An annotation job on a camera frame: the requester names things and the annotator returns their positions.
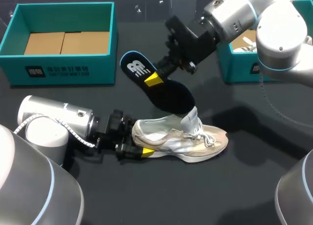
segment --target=black work surface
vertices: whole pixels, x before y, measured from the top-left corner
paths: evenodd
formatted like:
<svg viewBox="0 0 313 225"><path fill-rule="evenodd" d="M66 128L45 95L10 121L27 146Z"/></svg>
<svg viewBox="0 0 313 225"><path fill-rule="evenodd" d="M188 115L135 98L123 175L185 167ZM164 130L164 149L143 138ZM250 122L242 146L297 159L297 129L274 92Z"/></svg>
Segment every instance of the black work surface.
<svg viewBox="0 0 313 225"><path fill-rule="evenodd" d="M118 60L138 50L152 61L161 58L167 31L163 23L120 23ZM187 164L174 157L117 161L106 152L90 163L76 151L70 173L85 196L83 225L101 224L279 224L275 187L313 142L310 129L285 123L268 107L258 84L225 85L215 54L194 75L178 70L172 79L195 96L204 124L229 132L219 157ZM267 84L270 100L289 116L313 123L312 91L294 84ZM10 88L0 73L0 123L13 130L18 108L37 95L91 108L106 122L113 109L139 119L166 115L150 103L118 67L111 87Z"/></svg>

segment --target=new balance logo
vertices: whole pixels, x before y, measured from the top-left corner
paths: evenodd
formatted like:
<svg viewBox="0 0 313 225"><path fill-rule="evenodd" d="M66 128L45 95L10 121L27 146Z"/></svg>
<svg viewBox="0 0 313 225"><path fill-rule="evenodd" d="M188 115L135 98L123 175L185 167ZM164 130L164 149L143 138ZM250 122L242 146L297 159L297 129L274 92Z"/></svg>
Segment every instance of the new balance logo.
<svg viewBox="0 0 313 225"><path fill-rule="evenodd" d="M138 60L134 60L132 63L128 64L127 68L134 72L136 77L151 73L148 69L145 69L145 66Z"/></svg>

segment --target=black insole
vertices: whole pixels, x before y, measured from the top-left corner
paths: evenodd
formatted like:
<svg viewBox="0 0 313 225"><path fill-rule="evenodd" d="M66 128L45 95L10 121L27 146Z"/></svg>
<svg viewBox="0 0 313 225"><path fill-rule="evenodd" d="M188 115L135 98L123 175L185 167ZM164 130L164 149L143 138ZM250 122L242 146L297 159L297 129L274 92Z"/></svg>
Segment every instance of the black insole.
<svg viewBox="0 0 313 225"><path fill-rule="evenodd" d="M163 83L148 87L145 80L157 69L141 53L127 52L120 61L123 72L135 82L158 109L173 114L185 114L195 106L195 99L183 84L165 80Z"/></svg>

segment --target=white sneaker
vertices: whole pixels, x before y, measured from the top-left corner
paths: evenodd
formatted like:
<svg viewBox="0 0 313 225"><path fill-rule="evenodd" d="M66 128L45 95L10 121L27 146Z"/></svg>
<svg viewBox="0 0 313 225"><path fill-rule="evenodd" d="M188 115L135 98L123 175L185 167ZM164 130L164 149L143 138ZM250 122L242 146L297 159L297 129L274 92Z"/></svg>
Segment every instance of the white sneaker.
<svg viewBox="0 0 313 225"><path fill-rule="evenodd" d="M225 131L202 124L196 107L184 118L138 120L132 135L137 146L155 151L151 157L172 155L189 163L210 159L228 144Z"/></svg>
<svg viewBox="0 0 313 225"><path fill-rule="evenodd" d="M237 49L233 50L234 52L257 52L256 43L254 43L253 41L251 41L251 40L250 40L249 38L247 38L247 37L243 37L243 40L244 40L247 44L249 44L249 46L237 48Z"/></svg>

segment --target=teal box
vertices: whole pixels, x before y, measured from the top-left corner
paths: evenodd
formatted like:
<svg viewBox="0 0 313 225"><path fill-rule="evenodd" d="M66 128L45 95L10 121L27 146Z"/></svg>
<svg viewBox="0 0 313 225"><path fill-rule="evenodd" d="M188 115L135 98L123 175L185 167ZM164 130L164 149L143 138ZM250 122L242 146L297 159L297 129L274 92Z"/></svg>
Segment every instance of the teal box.
<svg viewBox="0 0 313 225"><path fill-rule="evenodd" d="M23 55L30 33L85 31L109 31L108 53ZM116 48L114 2L18 4L0 44L0 67L14 86L114 84Z"/></svg>
<svg viewBox="0 0 313 225"><path fill-rule="evenodd" d="M308 35L313 37L313 0L296 0L293 5L307 23ZM234 53L231 44L220 44L217 51L225 82L258 82L260 80L256 52ZM266 76L264 80L274 81Z"/></svg>

